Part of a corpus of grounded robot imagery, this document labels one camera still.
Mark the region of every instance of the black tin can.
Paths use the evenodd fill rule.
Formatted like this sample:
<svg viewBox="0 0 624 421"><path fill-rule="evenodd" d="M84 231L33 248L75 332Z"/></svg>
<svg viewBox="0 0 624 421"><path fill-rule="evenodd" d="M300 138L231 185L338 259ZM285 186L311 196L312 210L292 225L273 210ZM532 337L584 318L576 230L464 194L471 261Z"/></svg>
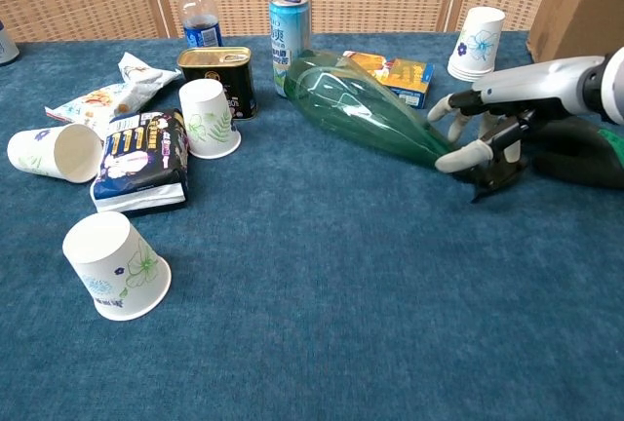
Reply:
<svg viewBox="0 0 624 421"><path fill-rule="evenodd" d="M187 82L212 78L223 85L232 118L251 119L257 113L249 48L191 48L177 58Z"/></svg>

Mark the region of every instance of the tipped-over paper cup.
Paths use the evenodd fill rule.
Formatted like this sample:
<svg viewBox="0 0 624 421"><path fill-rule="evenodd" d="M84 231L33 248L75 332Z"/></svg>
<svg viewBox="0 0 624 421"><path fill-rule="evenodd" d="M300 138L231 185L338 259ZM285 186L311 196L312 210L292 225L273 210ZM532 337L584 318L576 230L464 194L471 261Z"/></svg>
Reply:
<svg viewBox="0 0 624 421"><path fill-rule="evenodd" d="M18 170L69 182L93 179L101 151L98 134L82 124L18 132L7 146L9 161Z"/></svg>
<svg viewBox="0 0 624 421"><path fill-rule="evenodd" d="M169 264L117 211L95 213L66 234L62 252L111 321L129 321L151 311L172 281Z"/></svg>
<svg viewBox="0 0 624 421"><path fill-rule="evenodd" d="M192 80L179 89L189 151L198 158L229 155L241 144L232 124L223 85L210 78Z"/></svg>
<svg viewBox="0 0 624 421"><path fill-rule="evenodd" d="M470 9L448 60L448 73L474 82L492 72L504 20L504 12L493 7Z"/></svg>

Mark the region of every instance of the yellow box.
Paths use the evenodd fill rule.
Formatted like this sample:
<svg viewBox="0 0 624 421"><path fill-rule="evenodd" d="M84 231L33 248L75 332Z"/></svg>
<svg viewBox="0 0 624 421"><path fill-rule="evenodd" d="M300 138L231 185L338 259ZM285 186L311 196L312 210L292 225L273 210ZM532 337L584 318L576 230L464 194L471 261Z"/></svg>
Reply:
<svg viewBox="0 0 624 421"><path fill-rule="evenodd" d="M433 63L416 62L404 58L386 59L375 54L345 51L383 86L388 87L406 104L421 109L433 77Z"/></svg>

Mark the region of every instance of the tin can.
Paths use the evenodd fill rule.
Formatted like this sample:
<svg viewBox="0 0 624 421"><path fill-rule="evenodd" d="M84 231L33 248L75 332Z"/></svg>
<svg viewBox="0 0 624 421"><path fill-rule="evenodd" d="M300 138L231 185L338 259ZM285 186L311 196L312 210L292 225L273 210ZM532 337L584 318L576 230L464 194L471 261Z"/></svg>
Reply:
<svg viewBox="0 0 624 421"><path fill-rule="evenodd" d="M232 119L251 119L257 113L249 48L190 48L177 57L187 82L212 78L223 85Z"/></svg>
<svg viewBox="0 0 624 421"><path fill-rule="evenodd" d="M12 62L19 54L18 47L0 21L0 65Z"/></svg>
<svg viewBox="0 0 624 421"><path fill-rule="evenodd" d="M275 90L285 96L284 80L293 60L310 47L310 1L270 0Z"/></svg>

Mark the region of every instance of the blue tablecloth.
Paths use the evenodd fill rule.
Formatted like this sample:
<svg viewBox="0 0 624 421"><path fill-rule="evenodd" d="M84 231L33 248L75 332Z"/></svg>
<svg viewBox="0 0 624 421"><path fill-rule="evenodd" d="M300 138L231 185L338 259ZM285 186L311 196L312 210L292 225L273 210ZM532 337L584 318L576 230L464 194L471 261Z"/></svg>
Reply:
<svg viewBox="0 0 624 421"><path fill-rule="evenodd" d="M455 39L313 44L433 62L428 109L469 88L446 72ZM505 33L497 68L529 63L525 40ZM132 217L173 281L126 323L61 251L95 212L89 185L17 171L6 146L59 124L44 105L121 81L125 51L173 69L184 44L22 44L0 67L0 419L621 419L620 192L528 171L472 205L470 186L307 122L272 88L267 37L226 42L253 50L258 117L232 155L190 159L183 208ZM181 84L148 107L178 106Z"/></svg>

